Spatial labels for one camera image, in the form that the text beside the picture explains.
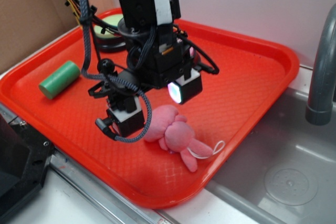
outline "brown cardboard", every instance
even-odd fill
[[[65,0],[0,0],[0,73],[76,26]]]

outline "green cylinder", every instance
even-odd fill
[[[49,75],[38,87],[49,99],[53,99],[80,76],[80,70],[75,63],[67,61],[54,73]]]

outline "pink stuffed bunny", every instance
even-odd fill
[[[187,168],[195,172],[197,160],[194,155],[210,157],[213,150],[195,139],[195,132],[186,121],[187,118],[179,115],[174,106],[160,106],[153,110],[152,122],[144,139],[148,142],[158,140],[165,151],[179,152]]]

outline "faucet spout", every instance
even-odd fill
[[[306,119],[314,125],[330,122],[336,86],[336,4],[325,21],[314,63]]]

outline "metal sink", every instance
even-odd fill
[[[336,109],[311,125],[307,98],[287,89],[206,189],[260,223],[335,223]]]

